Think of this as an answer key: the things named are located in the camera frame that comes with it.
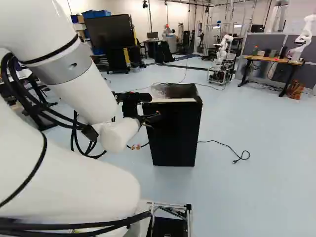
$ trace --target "wall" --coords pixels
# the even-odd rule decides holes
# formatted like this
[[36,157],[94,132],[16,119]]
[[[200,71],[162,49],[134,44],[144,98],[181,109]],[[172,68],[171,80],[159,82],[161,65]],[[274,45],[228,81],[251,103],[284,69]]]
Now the wall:
[[[67,0],[58,0],[65,11],[69,13],[69,7]],[[262,24],[265,20],[265,15],[267,12],[267,3],[270,0],[257,0],[257,6],[254,13],[253,22],[255,24]],[[69,4],[73,14],[82,13],[87,10],[101,10],[106,9],[112,12],[112,14],[131,14],[133,24],[136,27],[136,34],[139,40],[145,40],[147,38],[147,32],[150,31],[149,27],[149,14],[148,8],[142,8],[141,0],[69,0]],[[238,23],[242,22],[244,8],[246,8],[246,18],[245,22],[249,22],[252,15],[253,2],[241,2],[236,3],[234,8],[233,21]],[[185,30],[192,30],[195,28],[194,18],[195,18],[196,7],[194,5],[181,4],[176,2],[168,3],[168,16],[169,25],[172,29],[175,29],[176,34],[178,31],[178,22],[183,22]],[[211,18],[211,12],[213,11],[212,23],[216,23],[218,20],[225,22],[225,12],[226,7],[211,7],[209,18]],[[228,6],[227,21],[230,17],[231,6]],[[161,0],[151,0],[151,12],[152,12],[152,23],[153,31],[158,31],[159,35],[162,34],[163,25],[167,23],[167,11],[164,1]],[[207,13],[205,13],[205,7],[197,6],[196,20],[202,20],[204,25],[207,22]]]
[[[69,12],[67,0],[58,0],[64,9]],[[81,14],[88,10],[109,10],[112,14],[130,14],[135,25],[137,38],[142,41],[147,39],[150,32],[149,9],[143,9],[141,0],[69,0],[73,14]],[[194,25],[194,10],[191,6],[190,29]],[[172,29],[178,30],[178,22],[183,22],[185,29],[188,28],[189,6],[174,2],[168,3],[169,24]],[[167,10],[164,1],[151,0],[151,12],[153,31],[158,31],[161,36],[163,26],[167,23]]]
[[[305,16],[311,14],[316,14],[316,0],[290,0],[284,32],[300,35],[305,25]],[[316,36],[316,22],[312,32]]]

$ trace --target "gray partition panel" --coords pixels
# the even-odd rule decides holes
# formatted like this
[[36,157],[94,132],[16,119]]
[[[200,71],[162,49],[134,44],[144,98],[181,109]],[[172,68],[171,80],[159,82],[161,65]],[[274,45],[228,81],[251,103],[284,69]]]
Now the gray partition panel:
[[251,55],[254,46],[259,50],[276,49],[279,52],[283,46],[285,35],[280,34],[248,34],[244,44],[243,55]]
[[[296,48],[299,45],[296,45],[294,43],[294,41],[296,40],[298,36],[294,36],[294,35],[289,35],[287,37],[287,41],[285,43],[285,46],[288,47],[288,49],[292,49],[292,48]],[[316,63],[316,36],[312,37],[312,43],[310,45],[308,45],[303,53],[302,53],[302,58],[305,59],[305,62],[312,62],[312,63]]]
[[[286,64],[278,64],[272,80],[279,82],[286,82],[291,72],[291,66]],[[293,79],[297,79],[303,83],[306,88],[313,88],[316,83],[316,66],[304,64],[297,68]]]

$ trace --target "monitor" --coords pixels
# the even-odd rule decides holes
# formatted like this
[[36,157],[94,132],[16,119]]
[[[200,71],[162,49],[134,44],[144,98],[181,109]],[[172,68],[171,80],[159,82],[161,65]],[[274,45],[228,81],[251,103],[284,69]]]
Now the monitor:
[[250,32],[253,32],[253,33],[260,33],[260,32],[263,32],[263,25],[252,25],[251,26],[251,30]]
[[148,32],[147,38],[149,39],[158,39],[158,32]]
[[135,46],[135,37],[128,14],[85,19],[92,46],[124,48]]

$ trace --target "white robotic arm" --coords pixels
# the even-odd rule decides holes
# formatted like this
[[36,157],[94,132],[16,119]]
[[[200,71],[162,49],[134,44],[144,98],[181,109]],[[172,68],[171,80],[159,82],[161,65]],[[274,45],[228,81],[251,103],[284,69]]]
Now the white robotic arm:
[[287,53],[287,57],[290,58],[292,61],[299,61],[303,50],[312,42],[312,36],[313,36],[312,25],[313,25],[313,22],[316,20],[316,15],[309,15],[305,17],[304,20],[306,24],[305,24],[305,27],[303,28],[303,32],[295,40],[295,43],[301,46],[291,49]]
[[[2,5],[0,47],[95,126],[106,150],[125,148],[140,123],[134,118],[109,122],[118,110],[116,99],[57,1],[10,0]],[[21,121],[1,97],[0,111],[0,204],[44,154],[27,188],[0,206],[0,217],[77,223],[119,220],[135,213],[140,186],[131,174],[43,142],[41,133]]]
[[227,56],[226,48],[228,46],[228,42],[232,42],[233,40],[234,40],[234,37],[229,36],[229,35],[224,35],[221,43],[214,44],[214,46],[218,47],[218,52],[216,53],[217,60],[222,61],[226,58]]
[[[12,20],[12,12],[18,18]],[[98,124],[97,132],[107,134],[100,139],[104,149],[123,150],[140,124],[133,118],[109,122],[118,111],[117,102],[56,0],[13,0],[6,2],[0,14],[0,46],[11,51],[88,124]]]

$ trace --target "cable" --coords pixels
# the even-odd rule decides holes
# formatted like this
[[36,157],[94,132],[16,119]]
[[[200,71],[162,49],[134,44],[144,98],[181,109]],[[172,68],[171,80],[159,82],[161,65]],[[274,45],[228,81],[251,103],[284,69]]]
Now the cable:
[[28,183],[32,180],[32,178],[35,176],[36,172],[38,171],[44,156],[46,154],[46,150],[47,150],[47,138],[46,136],[42,133],[42,137],[43,137],[43,148],[41,151],[41,154],[39,156],[38,161],[36,162],[33,170],[31,171],[31,173],[28,175],[28,177],[23,181],[23,183],[9,196],[7,197],[5,200],[3,200],[0,203],[0,208],[2,208],[4,205],[6,205],[7,203],[9,203],[11,200],[13,200],[16,196],[19,195],[19,193],[21,193],[24,188],[28,185]]
[[256,81],[249,81],[248,83],[255,83],[255,84],[261,85],[262,89],[266,89],[266,90],[272,90],[272,91],[282,91],[283,90],[282,87],[278,87],[278,86],[275,86],[275,85],[270,85],[270,84],[267,84],[267,83],[259,83],[259,82],[256,82]]
[[145,145],[143,145],[143,146],[140,146],[140,148],[143,148],[143,147],[145,147],[145,146],[147,146],[149,144],[149,142],[148,143],[146,143]]
[[71,133],[71,143],[70,143],[70,146],[71,146],[71,150],[74,152],[75,149],[74,149],[74,141],[75,141],[75,144],[76,144],[76,147],[78,149],[78,151],[80,152],[81,155],[85,156],[85,157],[89,157],[89,158],[92,158],[92,159],[98,159],[100,158],[101,156],[103,156],[107,151],[103,151],[101,154],[97,155],[97,156],[90,156],[89,153],[92,151],[92,149],[96,146],[96,142],[97,141],[94,141],[94,144],[91,144],[92,141],[90,141],[90,144],[86,150],[86,152],[83,152],[80,145],[79,145],[79,142],[78,142],[78,137],[77,137],[77,129],[76,129],[76,122],[77,122],[77,117],[78,117],[78,113],[76,111],[74,111],[74,126],[73,126],[73,131]]
[[225,84],[224,88],[222,88],[222,89],[217,89],[217,88],[215,88],[215,87],[212,87],[211,85],[203,85],[203,84],[199,84],[199,83],[195,83],[195,85],[201,85],[201,86],[211,87],[211,88],[213,88],[214,90],[220,90],[220,91],[222,91],[222,90],[225,90],[225,89],[226,89],[227,83]]
[[[151,212],[146,211],[138,215],[128,217],[119,221],[112,222],[96,222],[96,223],[84,223],[84,224],[57,224],[57,225],[37,225],[37,224],[4,224],[1,225],[0,234],[17,236],[17,237],[90,237],[101,235],[124,226],[130,226],[143,219],[152,217]],[[42,230],[71,230],[71,229],[88,229],[110,226],[104,229],[90,231],[79,234],[62,234],[62,233],[43,233],[43,232],[31,232],[29,230],[42,231]]]
[[[1,62],[1,71],[2,72],[5,71],[4,77],[6,77],[5,80],[3,80],[3,81],[8,86],[9,90],[14,95],[14,97],[16,97],[20,102],[22,102],[23,104],[26,104],[26,105],[29,104],[29,102],[26,99],[26,98],[28,98],[31,102],[33,102],[37,106],[37,107],[30,106],[30,107],[28,107],[29,110],[31,110],[31,111],[33,110],[34,112],[37,112],[38,114],[40,114],[41,116],[43,116],[47,120],[49,120],[55,124],[58,124],[61,127],[72,128],[71,125],[62,123],[62,122],[56,120],[55,118],[52,118],[51,116],[44,113],[44,111],[47,111],[47,112],[49,112],[49,113],[51,113],[51,114],[53,114],[53,115],[55,115],[63,120],[73,122],[73,120],[71,118],[68,118],[67,116],[62,115],[62,114],[52,110],[47,105],[41,103],[20,83],[20,80],[16,74],[15,63],[17,63],[17,59],[16,59],[16,57],[14,57],[14,55],[12,53],[6,54],[6,57],[4,57],[2,59],[2,62]],[[18,90],[18,92],[15,91],[15,89],[13,89],[13,87],[11,86],[11,83],[7,77],[7,72],[6,72],[7,67],[9,67],[10,74],[12,76],[12,79],[15,81],[16,89]],[[85,127],[85,124],[78,122],[78,124],[77,124],[78,130],[83,130],[84,127]]]
[[28,231],[56,231],[56,230],[71,230],[71,229],[87,229],[99,228],[107,226],[117,226],[120,224],[129,225],[139,219],[150,217],[150,212],[142,212],[132,217],[128,217],[118,221],[108,222],[92,222],[92,223],[79,223],[79,224],[23,224],[23,223],[0,223],[0,230],[28,230]]
[[[241,156],[239,156],[229,145],[226,145],[226,144],[224,144],[224,143],[221,143],[221,142],[218,142],[218,141],[215,141],[215,140],[199,141],[198,143],[208,143],[208,142],[216,142],[216,143],[218,143],[218,144],[220,144],[220,145],[222,145],[222,146],[225,146],[225,147],[228,147],[229,149],[231,149],[231,151],[233,151],[233,152],[235,153],[235,155],[238,157],[238,159],[236,159],[236,160],[233,161],[233,164],[236,164],[236,163],[237,163],[238,161],[240,161],[240,160],[248,160],[248,159],[250,158],[250,152],[249,152],[249,151],[245,150],[245,151],[243,151],[243,152],[241,153]],[[244,154],[244,153],[248,153],[248,157],[243,158],[243,154]]]
[[272,78],[269,77],[269,73],[270,73],[270,71],[271,71],[271,69],[272,69],[272,66],[273,66],[274,64],[275,64],[275,62],[271,63],[271,66],[270,66],[270,68],[269,68],[269,70],[268,70],[268,73],[267,73],[267,77],[268,77],[269,80],[272,80]]

